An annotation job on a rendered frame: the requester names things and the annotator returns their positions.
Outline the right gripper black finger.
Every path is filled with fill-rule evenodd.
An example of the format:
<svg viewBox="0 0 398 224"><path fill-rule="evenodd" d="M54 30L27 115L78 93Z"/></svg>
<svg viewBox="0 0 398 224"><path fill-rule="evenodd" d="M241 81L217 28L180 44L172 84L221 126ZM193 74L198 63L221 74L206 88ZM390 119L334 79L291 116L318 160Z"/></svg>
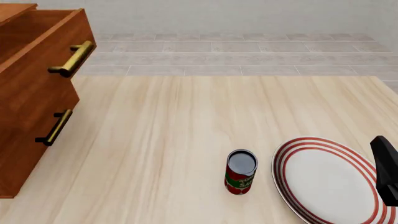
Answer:
<svg viewBox="0 0 398 224"><path fill-rule="evenodd" d="M398 151L384 136L376 136L370 146L376 165L376 186L398 184Z"/></svg>

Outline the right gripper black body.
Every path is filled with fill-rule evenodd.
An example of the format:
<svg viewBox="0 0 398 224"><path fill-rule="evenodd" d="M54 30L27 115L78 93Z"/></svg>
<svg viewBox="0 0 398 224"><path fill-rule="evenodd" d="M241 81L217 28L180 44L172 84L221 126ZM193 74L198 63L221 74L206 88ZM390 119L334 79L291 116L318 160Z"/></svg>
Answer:
<svg viewBox="0 0 398 224"><path fill-rule="evenodd" d="M388 207L398 207L398 183L376 184L376 189L384 204Z"/></svg>

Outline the wooden cabinet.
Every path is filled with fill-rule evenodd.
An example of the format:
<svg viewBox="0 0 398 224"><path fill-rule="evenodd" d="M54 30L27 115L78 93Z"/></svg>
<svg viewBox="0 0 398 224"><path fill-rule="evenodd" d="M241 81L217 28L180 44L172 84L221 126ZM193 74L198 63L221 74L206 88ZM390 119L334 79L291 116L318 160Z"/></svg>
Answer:
<svg viewBox="0 0 398 224"><path fill-rule="evenodd" d="M0 198L15 197L79 101L96 48L84 9L0 3Z"/></svg>

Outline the white plate with red rings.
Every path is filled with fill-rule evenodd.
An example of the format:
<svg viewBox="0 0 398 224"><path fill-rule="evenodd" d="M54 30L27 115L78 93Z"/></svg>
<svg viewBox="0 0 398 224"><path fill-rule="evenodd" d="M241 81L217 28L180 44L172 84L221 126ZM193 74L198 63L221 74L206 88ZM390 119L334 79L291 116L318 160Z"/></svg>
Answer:
<svg viewBox="0 0 398 224"><path fill-rule="evenodd" d="M375 160L336 141L286 141L271 171L280 196L306 224L398 224L398 207L386 206L377 192Z"/></svg>

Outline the red tomato sauce tin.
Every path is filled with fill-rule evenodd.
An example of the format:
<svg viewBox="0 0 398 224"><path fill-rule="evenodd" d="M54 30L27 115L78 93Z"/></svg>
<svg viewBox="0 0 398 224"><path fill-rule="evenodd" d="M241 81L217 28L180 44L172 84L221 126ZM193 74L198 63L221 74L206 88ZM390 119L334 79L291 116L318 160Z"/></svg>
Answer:
<svg viewBox="0 0 398 224"><path fill-rule="evenodd" d="M234 195L246 194L252 186L258 168L258 159L246 149L230 152L226 160L224 185Z"/></svg>

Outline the closed wooden drawer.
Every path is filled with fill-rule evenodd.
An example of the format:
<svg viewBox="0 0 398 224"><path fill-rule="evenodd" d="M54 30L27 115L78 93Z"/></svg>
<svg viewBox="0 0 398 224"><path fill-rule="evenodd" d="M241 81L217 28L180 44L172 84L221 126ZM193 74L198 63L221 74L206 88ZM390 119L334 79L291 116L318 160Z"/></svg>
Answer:
<svg viewBox="0 0 398 224"><path fill-rule="evenodd" d="M79 97L71 82L44 90L44 96L31 98L22 112L28 127L10 128L0 124L0 198L14 198L47 149L35 138L44 138L58 118L54 113L73 110Z"/></svg>

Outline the open wooden drawer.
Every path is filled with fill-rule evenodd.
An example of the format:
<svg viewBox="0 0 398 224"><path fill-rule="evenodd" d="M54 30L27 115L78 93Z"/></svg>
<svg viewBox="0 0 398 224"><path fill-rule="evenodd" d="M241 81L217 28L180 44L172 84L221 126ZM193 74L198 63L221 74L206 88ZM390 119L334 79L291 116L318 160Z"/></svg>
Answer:
<svg viewBox="0 0 398 224"><path fill-rule="evenodd" d="M27 11L0 26L0 74L49 73L72 56L71 45L86 40L96 48L84 9Z"/></svg>

